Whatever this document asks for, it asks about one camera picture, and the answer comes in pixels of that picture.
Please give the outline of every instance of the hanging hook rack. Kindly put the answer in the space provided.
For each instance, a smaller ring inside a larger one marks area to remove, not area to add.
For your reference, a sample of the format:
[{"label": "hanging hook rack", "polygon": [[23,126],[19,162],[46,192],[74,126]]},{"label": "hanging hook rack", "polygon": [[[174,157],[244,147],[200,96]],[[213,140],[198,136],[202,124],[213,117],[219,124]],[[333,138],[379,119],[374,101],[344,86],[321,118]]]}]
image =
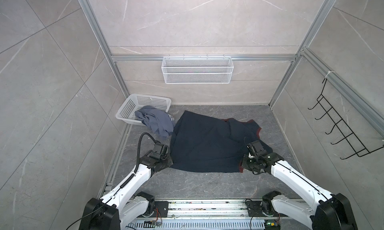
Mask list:
[{"label": "hanging hook rack", "polygon": [[[316,98],[317,103],[316,103],[312,108],[308,108],[308,110],[312,110],[312,109],[315,108],[317,105],[320,105],[320,106],[323,108],[323,110],[325,111],[325,113],[324,113],[324,115],[322,115],[320,118],[315,118],[315,120],[320,120],[320,119],[323,118],[325,115],[328,115],[329,118],[330,118],[330,119],[332,120],[332,122],[334,123],[334,125],[333,125],[331,131],[330,131],[329,133],[325,132],[325,134],[327,134],[327,135],[331,134],[332,131],[334,130],[334,128],[336,127],[336,128],[340,131],[340,133],[343,135],[343,138],[342,138],[341,140],[339,140],[339,141],[336,142],[336,143],[332,143],[332,142],[331,142],[331,144],[332,144],[332,145],[336,145],[336,144],[338,144],[339,142],[341,142],[341,141],[343,141],[343,140],[346,140],[346,141],[348,142],[349,146],[351,146],[352,150],[354,151],[354,154],[352,154],[352,155],[350,155],[350,156],[348,156],[348,157],[346,157],[346,158],[341,158],[341,157],[340,157],[340,159],[345,160],[345,159],[348,159],[348,158],[350,158],[351,156],[354,156],[354,155],[357,155],[358,157],[362,157],[362,156],[365,156],[365,155],[367,155],[367,154],[371,154],[371,153],[374,152],[374,151],[377,151],[377,150],[379,150],[379,149],[384,148],[384,145],[383,145],[382,147],[379,147],[379,148],[377,148],[377,149],[375,149],[375,150],[373,150],[373,151],[369,151],[369,150],[367,149],[367,147],[360,141],[359,137],[352,131],[352,129],[351,129],[351,128],[349,127],[349,125],[344,121],[344,119],[340,116],[340,114],[336,111],[336,109],[335,109],[335,108],[329,103],[329,101],[324,97],[323,92],[324,92],[325,84],[327,83],[327,79],[326,79],[326,78],[324,78],[322,84],[323,84],[323,83],[324,83],[324,85],[323,85],[323,89],[321,90],[321,93],[320,93],[319,97]],[[329,104],[329,106],[331,106],[328,110],[326,110],[326,109],[324,108],[324,106],[321,104],[321,100],[323,100],[323,99]],[[333,110],[336,112],[336,114],[340,117],[340,120],[337,121],[337,122],[335,122],[335,120],[334,120],[334,119],[331,117],[331,115],[329,114],[329,111],[332,110],[332,109],[333,109]],[[343,122],[343,123],[348,127],[348,129],[349,129],[352,133],[350,133],[350,134],[348,134],[348,135],[344,135],[344,133],[341,131],[341,129],[340,129],[339,126],[338,126],[338,123],[340,123],[340,122]],[[349,137],[349,136],[352,136],[352,135],[355,136],[355,137],[358,139],[358,141],[360,142],[360,144],[363,146],[363,149],[362,149],[362,150],[356,151],[355,148],[352,146],[352,144],[349,142],[348,137]],[[359,153],[361,153],[361,152],[364,151],[364,150],[367,150],[367,153],[363,153],[362,155],[359,155]]]}]

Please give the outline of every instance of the white zip tie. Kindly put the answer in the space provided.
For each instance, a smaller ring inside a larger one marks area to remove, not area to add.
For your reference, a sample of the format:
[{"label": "white zip tie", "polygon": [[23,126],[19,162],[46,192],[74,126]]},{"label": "white zip tie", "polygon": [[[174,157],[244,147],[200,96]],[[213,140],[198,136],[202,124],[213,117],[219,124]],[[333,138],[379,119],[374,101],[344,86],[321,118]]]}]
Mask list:
[{"label": "white zip tie", "polygon": [[329,73],[331,73],[332,71],[328,71],[328,73],[325,75],[325,78],[327,78],[327,76],[329,75]]}]

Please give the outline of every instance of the tile wall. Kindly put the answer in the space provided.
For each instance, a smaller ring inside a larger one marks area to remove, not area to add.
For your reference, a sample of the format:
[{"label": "tile wall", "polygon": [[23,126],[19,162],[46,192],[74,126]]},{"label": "tile wall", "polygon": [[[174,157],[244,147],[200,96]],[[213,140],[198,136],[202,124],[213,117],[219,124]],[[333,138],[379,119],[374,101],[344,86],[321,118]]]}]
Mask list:
[{"label": "tile wall", "polygon": [[0,32],[0,229],[65,229],[99,192],[124,96],[77,0],[0,0]]},{"label": "tile wall", "polygon": [[[324,0],[89,0],[113,54],[295,54]],[[289,62],[235,62],[231,83],[166,85],[119,62],[130,93],[175,104],[267,104]]]},{"label": "tile wall", "polygon": [[[310,49],[333,71],[351,85],[372,107],[384,113],[382,82],[384,80],[384,0],[338,0],[315,36]],[[382,230],[384,218],[384,149],[366,156],[352,156],[346,140],[333,127],[319,105],[313,110],[323,88],[324,77],[305,59],[295,69],[273,112],[292,147],[303,172],[317,184],[334,193],[342,193],[351,202],[359,229]],[[362,143],[373,151],[383,146],[383,137],[328,82],[323,95],[356,133]],[[330,105],[322,100],[328,110]],[[330,111],[337,122],[340,117]],[[344,135],[351,131],[344,123],[338,126]],[[348,140],[356,150],[364,147],[354,137]]]}]

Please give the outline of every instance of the floor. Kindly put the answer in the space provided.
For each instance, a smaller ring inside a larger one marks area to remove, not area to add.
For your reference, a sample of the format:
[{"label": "floor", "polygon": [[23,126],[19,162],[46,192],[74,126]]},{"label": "floor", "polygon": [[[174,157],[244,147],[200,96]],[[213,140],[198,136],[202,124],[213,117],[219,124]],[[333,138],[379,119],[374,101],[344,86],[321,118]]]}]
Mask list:
[{"label": "floor", "polygon": [[[268,106],[195,106],[172,105],[168,111],[178,120],[184,110],[226,119],[233,117],[241,122],[255,120],[262,130],[260,138],[281,155],[288,163],[297,169],[297,165],[288,149],[283,134]],[[116,186],[135,166],[137,142],[141,133],[148,131],[147,127],[133,125],[123,152],[113,186]],[[170,137],[162,143],[169,144]],[[153,143],[145,138],[141,144],[141,155],[151,150]],[[253,175],[250,171],[243,173],[194,173],[167,168],[156,173],[149,181],[139,188],[164,198],[261,198],[270,191],[278,190],[289,198],[299,196],[282,181],[269,174]],[[307,229],[294,220],[281,220],[282,229]]]}]

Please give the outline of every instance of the wire mesh basket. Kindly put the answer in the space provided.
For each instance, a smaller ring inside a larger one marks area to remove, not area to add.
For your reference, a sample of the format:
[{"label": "wire mesh basket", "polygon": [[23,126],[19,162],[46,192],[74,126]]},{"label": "wire mesh basket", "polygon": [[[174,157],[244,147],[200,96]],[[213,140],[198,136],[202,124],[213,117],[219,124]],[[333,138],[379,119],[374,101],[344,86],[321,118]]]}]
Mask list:
[{"label": "wire mesh basket", "polygon": [[229,83],[233,62],[229,56],[164,57],[161,69],[166,84]]},{"label": "wire mesh basket", "polygon": [[156,107],[163,112],[168,112],[171,99],[143,94],[130,94],[119,108],[116,118],[128,124],[144,126],[135,116],[135,111],[143,106]]}]

